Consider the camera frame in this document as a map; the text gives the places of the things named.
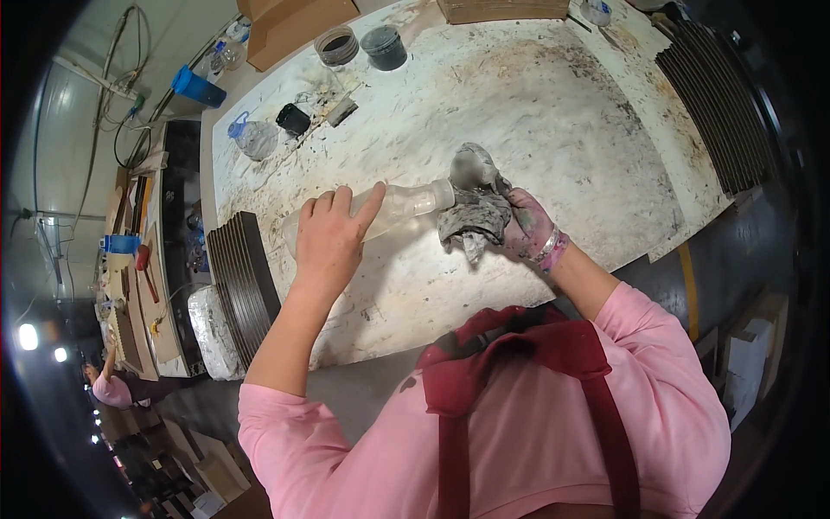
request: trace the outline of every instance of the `red apron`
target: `red apron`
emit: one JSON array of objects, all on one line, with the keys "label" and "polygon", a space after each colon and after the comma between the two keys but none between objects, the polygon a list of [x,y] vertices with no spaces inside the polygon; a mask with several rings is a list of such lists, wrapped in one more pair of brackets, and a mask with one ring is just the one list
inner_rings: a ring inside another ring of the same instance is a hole
[{"label": "red apron", "polygon": [[455,332],[429,345],[418,359],[427,412],[438,419],[438,518],[470,516],[470,452],[467,423],[502,355],[527,355],[582,383],[599,438],[614,513],[640,514],[637,466],[605,375],[611,366],[588,321],[569,321],[553,305],[509,306],[475,314]]}]

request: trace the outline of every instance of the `blue cap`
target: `blue cap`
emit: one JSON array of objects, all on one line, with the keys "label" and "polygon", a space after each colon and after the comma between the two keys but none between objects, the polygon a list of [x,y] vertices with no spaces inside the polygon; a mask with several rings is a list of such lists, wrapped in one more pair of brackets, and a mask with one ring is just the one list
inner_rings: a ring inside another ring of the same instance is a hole
[{"label": "blue cap", "polygon": [[245,129],[245,124],[248,122],[249,115],[249,112],[242,112],[239,114],[237,118],[233,120],[231,125],[227,127],[227,136],[231,139],[235,139],[236,137],[242,135],[242,130]]},{"label": "blue cap", "polygon": [[176,72],[176,76],[173,78],[173,82],[170,83],[170,88],[173,89],[174,92],[180,94],[184,92],[184,89],[188,87],[190,84],[190,80],[193,79],[193,71],[187,65],[182,65],[182,68],[178,69]]}]

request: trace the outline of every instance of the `yellow tape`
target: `yellow tape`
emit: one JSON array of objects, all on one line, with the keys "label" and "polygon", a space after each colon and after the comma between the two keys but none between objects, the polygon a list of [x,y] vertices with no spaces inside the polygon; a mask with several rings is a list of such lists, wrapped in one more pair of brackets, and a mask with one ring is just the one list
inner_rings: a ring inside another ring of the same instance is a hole
[{"label": "yellow tape", "polygon": [[680,264],[683,267],[683,281],[686,283],[686,306],[689,310],[689,339],[695,342],[700,336],[697,315],[697,287],[695,286],[695,270],[691,267],[691,253],[689,243],[683,242],[678,248]]}]

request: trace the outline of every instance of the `rag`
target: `rag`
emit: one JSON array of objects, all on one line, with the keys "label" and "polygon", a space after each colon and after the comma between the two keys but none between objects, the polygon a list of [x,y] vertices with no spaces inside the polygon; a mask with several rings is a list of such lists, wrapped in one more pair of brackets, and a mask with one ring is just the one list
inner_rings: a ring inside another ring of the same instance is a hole
[{"label": "rag", "polygon": [[467,260],[476,265],[487,243],[505,243],[512,216],[506,195],[512,186],[490,154],[472,142],[462,144],[452,159],[450,183],[456,204],[438,213],[438,238],[446,250],[461,241]]}]

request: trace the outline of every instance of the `hammer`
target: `hammer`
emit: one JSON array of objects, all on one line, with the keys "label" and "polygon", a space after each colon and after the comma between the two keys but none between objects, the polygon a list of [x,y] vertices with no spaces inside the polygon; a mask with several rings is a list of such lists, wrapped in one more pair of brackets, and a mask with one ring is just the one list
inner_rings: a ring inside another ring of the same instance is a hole
[{"label": "hammer", "polygon": [[153,287],[153,282],[150,281],[148,273],[150,260],[150,249],[146,245],[139,245],[138,251],[135,253],[135,270],[144,272],[144,277],[147,279],[147,287],[150,289],[150,295],[153,296],[153,303],[159,303],[159,294],[156,293]]}]

